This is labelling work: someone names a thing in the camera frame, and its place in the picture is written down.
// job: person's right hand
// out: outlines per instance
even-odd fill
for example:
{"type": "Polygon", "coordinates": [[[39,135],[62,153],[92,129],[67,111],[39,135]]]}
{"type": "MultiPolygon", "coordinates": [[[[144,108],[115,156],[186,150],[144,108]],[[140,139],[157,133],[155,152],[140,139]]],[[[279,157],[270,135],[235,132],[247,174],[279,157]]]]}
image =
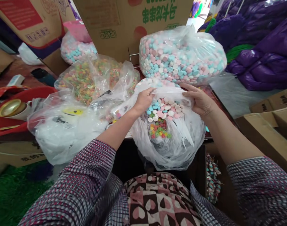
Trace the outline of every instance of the person's right hand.
{"type": "Polygon", "coordinates": [[[218,109],[218,105],[201,89],[198,89],[192,85],[180,83],[182,88],[188,90],[188,92],[182,93],[185,97],[193,98],[195,104],[192,108],[193,112],[197,113],[201,117],[205,117],[214,110],[218,109]]]}

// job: hand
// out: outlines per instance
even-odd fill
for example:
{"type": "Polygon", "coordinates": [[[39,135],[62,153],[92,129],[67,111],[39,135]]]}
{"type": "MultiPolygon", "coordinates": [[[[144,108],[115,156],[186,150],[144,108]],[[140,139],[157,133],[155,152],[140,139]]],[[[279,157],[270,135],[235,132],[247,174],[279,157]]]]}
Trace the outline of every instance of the hand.
{"type": "Polygon", "coordinates": [[[188,92],[182,93],[185,97],[193,98],[195,104],[192,108],[193,112],[200,115],[202,118],[206,117],[211,112],[217,110],[218,105],[201,89],[198,89],[192,85],[180,83],[182,88],[188,90],[188,92]]]}
{"type": "Polygon", "coordinates": [[[151,94],[156,88],[148,88],[146,90],[141,91],[138,94],[136,103],[132,109],[134,109],[138,115],[144,113],[151,105],[154,94],[151,94]]]}

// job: clear plastic bag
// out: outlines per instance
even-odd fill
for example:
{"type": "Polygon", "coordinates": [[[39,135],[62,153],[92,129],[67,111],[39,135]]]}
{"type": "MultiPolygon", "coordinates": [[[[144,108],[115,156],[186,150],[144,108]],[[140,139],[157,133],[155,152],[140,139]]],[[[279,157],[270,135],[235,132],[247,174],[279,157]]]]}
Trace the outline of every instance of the clear plastic bag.
{"type": "Polygon", "coordinates": [[[76,41],[83,43],[91,43],[92,39],[85,27],[82,20],[73,20],[63,23],[64,27],[70,31],[71,35],[76,39],[76,41]]]}
{"type": "Polygon", "coordinates": [[[159,31],[140,40],[140,69],[145,77],[174,83],[206,85],[209,77],[226,68],[223,47],[208,33],[195,33],[194,26],[159,31]]]}
{"type": "Polygon", "coordinates": [[[52,165],[70,162],[107,124],[75,101],[69,89],[49,95],[43,108],[27,118],[28,130],[52,165]]]}
{"type": "MultiPolygon", "coordinates": [[[[138,93],[148,87],[149,85],[141,85],[120,109],[127,111],[133,107],[138,93]]],[[[153,103],[167,97],[183,105],[183,117],[166,120],[167,135],[153,138],[151,127],[155,128],[157,124],[155,121],[148,122],[149,116],[146,113],[135,121],[130,130],[140,153],[152,162],[157,170],[186,170],[204,141],[205,124],[200,116],[192,111],[192,101],[184,97],[182,92],[184,90],[178,87],[160,87],[154,91],[153,103]]]]}
{"type": "MultiPolygon", "coordinates": [[[[77,101],[89,106],[93,100],[113,89],[122,67],[122,63],[108,56],[85,55],[59,76],[55,88],[71,89],[77,101]]],[[[139,74],[133,67],[130,70],[139,74]]]]}
{"type": "Polygon", "coordinates": [[[89,107],[96,112],[99,119],[111,122],[115,118],[117,107],[133,95],[139,81],[139,72],[134,70],[131,62],[125,61],[120,70],[120,79],[113,91],[94,100],[89,107]]]}
{"type": "Polygon", "coordinates": [[[97,50],[93,42],[84,43],[77,41],[68,31],[61,43],[61,56],[66,63],[72,65],[84,55],[97,54],[97,50]]]}

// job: white candy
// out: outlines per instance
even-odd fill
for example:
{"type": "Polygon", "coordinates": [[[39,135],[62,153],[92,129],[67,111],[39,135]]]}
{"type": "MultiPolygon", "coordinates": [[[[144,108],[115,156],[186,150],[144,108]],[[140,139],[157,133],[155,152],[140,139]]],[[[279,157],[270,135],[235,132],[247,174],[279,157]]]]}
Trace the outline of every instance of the white candy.
{"type": "Polygon", "coordinates": [[[173,111],[169,111],[168,112],[168,116],[173,116],[174,115],[174,112],[173,111]]]}

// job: white plastic bag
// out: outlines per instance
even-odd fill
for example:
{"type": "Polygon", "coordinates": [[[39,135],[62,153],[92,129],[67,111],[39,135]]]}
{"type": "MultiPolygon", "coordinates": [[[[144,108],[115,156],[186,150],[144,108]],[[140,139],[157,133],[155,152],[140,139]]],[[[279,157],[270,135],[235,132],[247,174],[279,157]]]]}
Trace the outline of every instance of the white plastic bag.
{"type": "Polygon", "coordinates": [[[222,45],[194,26],[180,26],[144,36],[139,45],[140,69],[146,77],[174,83],[205,85],[226,68],[222,45]]]}
{"type": "MultiPolygon", "coordinates": [[[[134,106],[138,93],[149,86],[141,85],[138,91],[121,108],[134,106]]],[[[131,128],[132,137],[141,154],[153,163],[157,170],[186,170],[202,145],[205,136],[205,124],[200,116],[192,111],[192,101],[182,95],[178,87],[160,87],[154,91],[153,103],[167,97],[183,105],[184,116],[172,121],[166,120],[166,131],[171,135],[151,138],[148,115],[140,116],[131,128]]]]}
{"type": "Polygon", "coordinates": [[[28,116],[27,126],[52,165],[70,162],[108,124],[75,101],[69,89],[49,95],[43,105],[28,116]]]}
{"type": "Polygon", "coordinates": [[[34,54],[34,52],[24,43],[20,45],[18,52],[24,63],[28,65],[42,65],[42,61],[34,54]]]}

